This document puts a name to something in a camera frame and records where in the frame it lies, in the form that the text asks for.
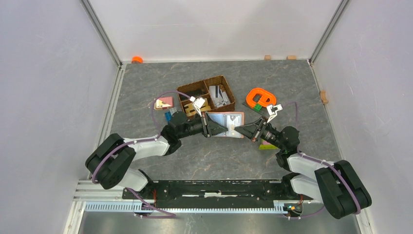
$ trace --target white wall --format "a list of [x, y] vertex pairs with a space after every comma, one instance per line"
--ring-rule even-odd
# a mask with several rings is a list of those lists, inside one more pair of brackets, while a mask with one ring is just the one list
[[0, 233], [63, 232], [115, 73], [78, 0], [2, 1]]
[[378, 234], [413, 229], [413, 1], [353, 0], [315, 62]]
[[90, 0], [121, 60], [308, 59], [340, 0]]

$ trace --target wooden tray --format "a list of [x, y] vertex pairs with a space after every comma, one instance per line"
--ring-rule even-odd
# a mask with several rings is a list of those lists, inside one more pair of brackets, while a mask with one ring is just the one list
[[[209, 91], [208, 91], [208, 88], [211, 85], [219, 85], [222, 91], [226, 92], [226, 95], [228, 96], [228, 99], [230, 101], [228, 105], [221, 106], [218, 108], [214, 106], [214, 103], [212, 102], [211, 96], [209, 95]], [[231, 91], [231, 88], [228, 85], [228, 82], [226, 81], [225, 77], [222, 75], [200, 80], [200, 81], [197, 81], [191, 84], [186, 84], [186, 85], [178, 87], [177, 90], [184, 94], [198, 91], [197, 92], [198, 95], [195, 97], [196, 98], [203, 97], [208, 100], [209, 106], [211, 107], [211, 110], [209, 112], [229, 112], [229, 111], [235, 110], [235, 97]], [[179, 99], [179, 103], [181, 104], [182, 111], [184, 111], [184, 106], [189, 104], [191, 101], [181, 95], [178, 95], [178, 99]]]

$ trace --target green block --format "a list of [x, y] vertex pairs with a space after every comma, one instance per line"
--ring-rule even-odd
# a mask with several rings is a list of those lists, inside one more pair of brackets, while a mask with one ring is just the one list
[[264, 140], [261, 139], [260, 150], [276, 150], [278, 149], [275, 145], [271, 145], [268, 142], [264, 143]]
[[262, 107], [263, 107], [263, 106], [261, 106], [260, 104], [256, 104], [256, 105], [254, 106], [254, 109], [257, 110], [257, 111], [260, 111]]

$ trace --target orange ring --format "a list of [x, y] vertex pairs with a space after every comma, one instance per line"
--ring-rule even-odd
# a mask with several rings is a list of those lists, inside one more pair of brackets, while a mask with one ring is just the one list
[[[255, 95], [261, 95], [260, 100], [255, 102]], [[246, 102], [249, 107], [254, 108], [256, 104], [260, 104], [262, 107], [267, 107], [269, 104], [277, 104], [277, 99], [269, 91], [262, 88], [252, 89], [249, 94], [246, 96]]]

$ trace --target book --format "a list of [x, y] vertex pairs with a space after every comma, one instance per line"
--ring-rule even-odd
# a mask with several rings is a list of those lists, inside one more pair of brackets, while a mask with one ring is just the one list
[[234, 130], [235, 127], [244, 124], [244, 112], [208, 112], [208, 115], [213, 121], [228, 128], [227, 132], [215, 135], [215, 137], [244, 137], [241, 133]]
[[166, 110], [173, 107], [173, 97], [160, 97], [155, 102], [154, 109], [159, 110]]

